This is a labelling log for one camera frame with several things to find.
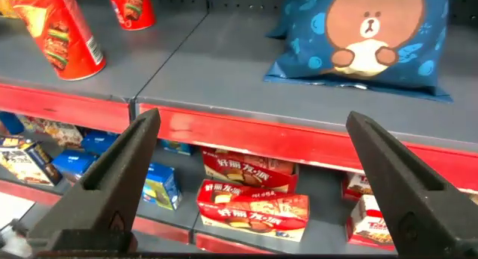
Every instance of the snack box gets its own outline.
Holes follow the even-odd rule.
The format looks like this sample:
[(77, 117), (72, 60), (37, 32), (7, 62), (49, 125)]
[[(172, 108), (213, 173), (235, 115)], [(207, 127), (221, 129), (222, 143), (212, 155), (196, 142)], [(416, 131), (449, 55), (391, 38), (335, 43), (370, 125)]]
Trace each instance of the snack box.
[(81, 135), (75, 125), (19, 114), (17, 114), (16, 117), (18, 117), (26, 131), (31, 133), (48, 134), (58, 143), (59, 146), (65, 148), (81, 148), (83, 135)]
[(65, 150), (52, 163), (71, 184), (74, 184), (95, 161), (96, 157), (88, 153)]
[(81, 146), (87, 152), (101, 155), (117, 140), (117, 136), (104, 131), (91, 131), (81, 141)]
[(25, 127), (25, 130), (31, 133), (46, 133), (43, 129), (43, 126), (40, 124), (40, 121), (37, 120), (35, 117), (31, 116), (24, 116), (21, 114), (17, 114), (16, 117), (20, 120), (20, 122)]
[(191, 145), (187, 143), (179, 143), (172, 140), (161, 140), (164, 150), (176, 152), (183, 155), (191, 155)]
[(0, 164), (27, 184), (56, 185), (61, 174), (40, 145), (22, 137), (0, 136)]
[(174, 168), (151, 163), (143, 187), (143, 200), (176, 210), (182, 194), (174, 179)]
[(373, 195), (367, 177), (357, 173), (347, 173), (342, 182), (342, 198), (358, 201), (362, 195)]
[(293, 193), (299, 179), (292, 162), (202, 147), (206, 175), (236, 184)]
[(204, 225), (299, 242), (307, 226), (308, 196), (204, 180), (197, 196)]
[(345, 226), (349, 243), (395, 250), (394, 242), (375, 197), (363, 195), (352, 210)]

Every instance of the potato chip can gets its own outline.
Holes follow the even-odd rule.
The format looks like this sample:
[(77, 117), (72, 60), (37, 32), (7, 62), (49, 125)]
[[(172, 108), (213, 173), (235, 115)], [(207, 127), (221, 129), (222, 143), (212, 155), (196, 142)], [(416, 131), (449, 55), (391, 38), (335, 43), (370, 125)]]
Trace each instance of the potato chip can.
[(121, 28), (136, 31), (156, 23), (151, 0), (111, 0)]
[(99, 72), (105, 59), (76, 0), (8, 0), (63, 80)]

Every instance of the brown bear face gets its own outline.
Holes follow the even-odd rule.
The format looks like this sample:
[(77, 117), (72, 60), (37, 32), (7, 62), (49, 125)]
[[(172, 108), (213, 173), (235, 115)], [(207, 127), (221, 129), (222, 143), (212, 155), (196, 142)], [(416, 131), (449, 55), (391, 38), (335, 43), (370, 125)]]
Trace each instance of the brown bear face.
[(335, 0), (326, 17), (329, 41), (338, 49), (365, 40), (395, 49), (423, 22), (424, 0)]

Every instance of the product packaging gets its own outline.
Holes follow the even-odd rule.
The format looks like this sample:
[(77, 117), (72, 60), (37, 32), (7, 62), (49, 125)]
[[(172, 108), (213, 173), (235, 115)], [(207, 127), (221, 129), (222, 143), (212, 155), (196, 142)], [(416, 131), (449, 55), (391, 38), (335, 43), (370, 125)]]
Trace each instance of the product packaging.
[(6, 17), (11, 19), (18, 18), (15, 13), (15, 10), (12, 8), (10, 2), (7, 0), (0, 0), (0, 17)]
[(174, 168), (151, 163), (143, 187), (143, 200), (168, 210), (176, 210), (182, 194), (174, 178)]
[(342, 198), (358, 201), (362, 195), (373, 195), (367, 177), (358, 173), (347, 173), (342, 182)]
[(99, 72), (105, 59), (76, 0), (8, 0), (63, 80)]
[(81, 141), (81, 146), (83, 146), (84, 150), (87, 152), (101, 155), (113, 145), (116, 139), (116, 135), (104, 131), (91, 131), (83, 141)]
[(178, 143), (172, 140), (161, 140), (164, 150), (175, 152), (182, 155), (191, 155), (191, 145), (187, 143)]
[(349, 243), (393, 251), (394, 242), (375, 197), (363, 195), (347, 220)]
[(26, 131), (30, 133), (45, 134), (45, 129), (38, 118), (17, 114), (16, 117), (23, 124)]
[(0, 137), (0, 164), (27, 184), (56, 185), (61, 174), (40, 145), (22, 137)]
[(300, 241), (308, 196), (204, 180), (197, 197), (204, 225)]
[(53, 160), (52, 164), (73, 185), (95, 161), (95, 156), (85, 152), (65, 150)]
[(449, 0), (286, 0), (277, 29), (270, 34), (285, 37), (286, 52), (264, 80), (451, 102), (438, 85), (449, 4)]
[(111, 0), (121, 28), (135, 31), (156, 23), (151, 0)]
[(202, 147), (206, 175), (251, 187), (293, 193), (299, 178), (294, 163)]
[(22, 122), (16, 117), (14, 113), (0, 111), (0, 122), (6, 127), (9, 134), (16, 135), (22, 133), (25, 128)]

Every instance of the red shelf edge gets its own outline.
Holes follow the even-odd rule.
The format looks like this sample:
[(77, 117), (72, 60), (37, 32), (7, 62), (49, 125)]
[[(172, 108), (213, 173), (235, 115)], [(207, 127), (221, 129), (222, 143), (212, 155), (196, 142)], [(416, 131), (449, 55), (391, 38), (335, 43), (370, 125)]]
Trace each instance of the red shelf edge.
[(0, 109), (88, 128), (121, 133), (129, 125), (127, 102), (111, 102), (0, 84)]
[[(363, 172), (346, 133), (144, 103), (139, 108), (159, 109), (161, 139)], [(404, 144), (462, 191), (478, 192), (478, 153)]]
[[(0, 193), (6, 193), (48, 206), (54, 205), (61, 198), (60, 195), (54, 193), (4, 180), (0, 180)], [(189, 244), (189, 230), (177, 228), (172, 225), (156, 222), (140, 216), (136, 216), (134, 219), (133, 229), (152, 236)]]
[(207, 234), (195, 233), (196, 247), (208, 252), (224, 254), (273, 254), (272, 252), (257, 249), (248, 245), (222, 240)]

